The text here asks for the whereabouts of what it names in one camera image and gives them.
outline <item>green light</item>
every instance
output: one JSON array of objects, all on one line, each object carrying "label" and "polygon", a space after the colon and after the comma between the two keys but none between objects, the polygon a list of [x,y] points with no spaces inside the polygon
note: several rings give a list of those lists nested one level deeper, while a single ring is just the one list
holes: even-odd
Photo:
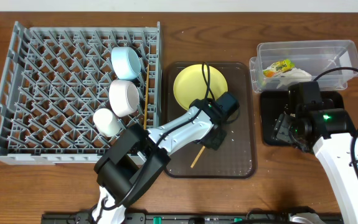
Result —
[{"label": "green light", "polygon": [[324,120],[331,119],[331,117],[330,117],[330,116],[328,116],[328,115],[326,115],[326,114],[324,114],[324,115],[323,115],[323,118],[324,118]]}]

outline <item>cup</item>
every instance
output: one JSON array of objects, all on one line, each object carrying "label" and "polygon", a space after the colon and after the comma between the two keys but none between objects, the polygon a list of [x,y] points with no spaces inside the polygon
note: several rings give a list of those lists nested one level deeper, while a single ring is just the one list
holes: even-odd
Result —
[{"label": "cup", "polygon": [[93,122],[95,123],[98,132],[106,137],[112,137],[118,134],[121,129],[118,123],[118,118],[107,108],[96,110],[93,115]]},{"label": "cup", "polygon": [[134,80],[140,74],[139,57],[131,47],[114,47],[111,51],[111,62],[120,80]]},{"label": "cup", "polygon": [[113,80],[108,94],[111,108],[118,117],[136,112],[139,93],[131,81]]}]

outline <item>black tray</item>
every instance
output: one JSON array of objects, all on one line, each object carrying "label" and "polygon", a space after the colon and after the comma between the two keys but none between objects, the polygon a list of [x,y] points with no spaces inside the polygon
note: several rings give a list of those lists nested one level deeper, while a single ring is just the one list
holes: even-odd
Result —
[{"label": "black tray", "polygon": [[[167,113],[164,114],[163,123],[172,121],[186,112],[174,98],[173,83],[181,70],[197,63],[199,62],[176,62],[169,67],[167,76],[164,77],[163,111]],[[257,168],[249,69],[242,63],[209,65],[219,70],[227,80],[229,92],[240,103],[240,116],[234,123],[224,127],[227,137],[219,150],[205,149],[197,164],[191,169],[190,165],[202,146],[190,143],[171,156],[172,161],[167,165],[165,172],[176,178],[249,178]]]},{"label": "black tray", "polygon": [[[335,91],[321,92],[327,107],[344,108],[342,96]],[[264,91],[260,94],[260,119],[263,141],[270,146],[289,146],[288,143],[271,138],[276,120],[289,103],[287,91]]]}]

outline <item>metal grid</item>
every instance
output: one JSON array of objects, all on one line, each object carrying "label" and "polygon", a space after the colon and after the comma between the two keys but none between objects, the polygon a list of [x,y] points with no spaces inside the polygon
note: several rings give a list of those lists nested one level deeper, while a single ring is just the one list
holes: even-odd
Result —
[{"label": "metal grid", "polygon": [[[120,133],[112,138],[102,136],[92,116],[98,108],[110,107],[108,88],[117,79],[110,61],[111,51],[122,46],[132,47],[140,55],[142,75],[134,84],[141,105],[146,65],[150,65],[149,79],[154,86],[149,86],[153,102],[148,105],[147,124],[157,126],[161,82],[159,26],[26,29],[17,22],[0,87],[0,156],[100,157]],[[134,123],[142,124],[143,118],[143,109],[138,105],[137,112],[119,120],[120,132]],[[54,162],[60,159],[53,157]],[[68,160],[76,159],[71,155]],[[79,159],[83,160],[97,161],[94,155]]]}]

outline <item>white wall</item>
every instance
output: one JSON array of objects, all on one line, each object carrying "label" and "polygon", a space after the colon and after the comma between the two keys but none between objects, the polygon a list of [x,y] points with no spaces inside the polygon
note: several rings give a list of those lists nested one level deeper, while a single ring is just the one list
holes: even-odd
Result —
[{"label": "white wall", "polygon": [[358,0],[0,0],[0,11],[358,12]]}]

